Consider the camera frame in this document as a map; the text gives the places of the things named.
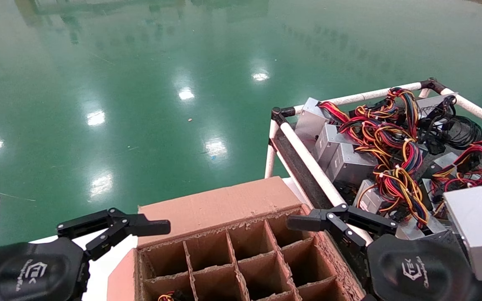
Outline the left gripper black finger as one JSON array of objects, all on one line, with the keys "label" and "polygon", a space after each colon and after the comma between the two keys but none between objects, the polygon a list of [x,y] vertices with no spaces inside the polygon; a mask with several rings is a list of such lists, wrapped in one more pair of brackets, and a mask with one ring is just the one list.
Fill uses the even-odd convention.
[{"label": "left gripper black finger", "polygon": [[151,221],[144,214],[126,214],[117,208],[109,208],[59,224],[57,236],[73,240],[100,230],[102,233],[86,244],[86,257],[92,261],[98,260],[128,236],[167,235],[172,227],[166,219]]}]

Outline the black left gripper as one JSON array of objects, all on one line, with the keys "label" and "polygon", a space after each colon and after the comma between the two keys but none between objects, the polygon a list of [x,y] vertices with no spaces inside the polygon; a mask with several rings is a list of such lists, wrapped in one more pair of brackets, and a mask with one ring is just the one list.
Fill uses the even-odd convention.
[{"label": "black left gripper", "polygon": [[0,301],[80,301],[90,264],[67,238],[0,246]]}]

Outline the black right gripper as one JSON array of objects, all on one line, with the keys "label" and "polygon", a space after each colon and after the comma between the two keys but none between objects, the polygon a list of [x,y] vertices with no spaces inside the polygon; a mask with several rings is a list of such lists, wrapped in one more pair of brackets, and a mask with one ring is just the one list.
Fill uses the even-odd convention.
[{"label": "black right gripper", "polygon": [[[327,231],[353,250],[367,247],[370,292],[379,301],[466,301],[476,282],[456,247],[396,238],[396,222],[348,204],[289,215],[286,225],[295,231]],[[383,236],[368,246],[353,226]]]}]

